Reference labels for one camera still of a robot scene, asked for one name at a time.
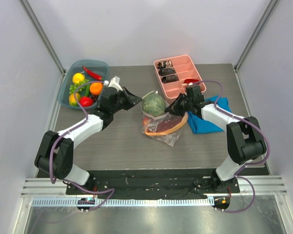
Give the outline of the brown sliced bread toy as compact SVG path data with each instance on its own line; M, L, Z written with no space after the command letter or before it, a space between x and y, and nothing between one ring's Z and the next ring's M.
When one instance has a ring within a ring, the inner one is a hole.
M150 118L151 121L143 126L143 133L150 137L158 137L172 134L181 129L188 120L188 114L183 117L166 114L157 118Z

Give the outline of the green netted melon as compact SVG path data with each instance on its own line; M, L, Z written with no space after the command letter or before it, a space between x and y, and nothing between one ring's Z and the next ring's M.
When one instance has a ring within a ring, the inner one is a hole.
M165 114L166 102L157 91L152 91L144 96L142 101L142 111L153 117L159 117Z

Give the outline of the clear zip top bag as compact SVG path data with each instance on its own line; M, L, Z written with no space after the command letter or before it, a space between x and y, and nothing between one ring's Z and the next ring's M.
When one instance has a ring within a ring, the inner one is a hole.
M172 147L188 121L188 114L175 116L165 111L167 107L168 103L157 91L142 97L142 133Z

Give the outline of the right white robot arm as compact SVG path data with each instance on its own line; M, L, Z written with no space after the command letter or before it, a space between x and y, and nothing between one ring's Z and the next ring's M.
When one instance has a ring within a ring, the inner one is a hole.
M205 100L197 83L186 87L186 93L179 94L166 112L175 116L190 112L226 132L229 155L210 176L210 185L215 192L223 192L244 168L254 164L254 160L270 155L270 143L255 117L235 115L221 108L216 101Z

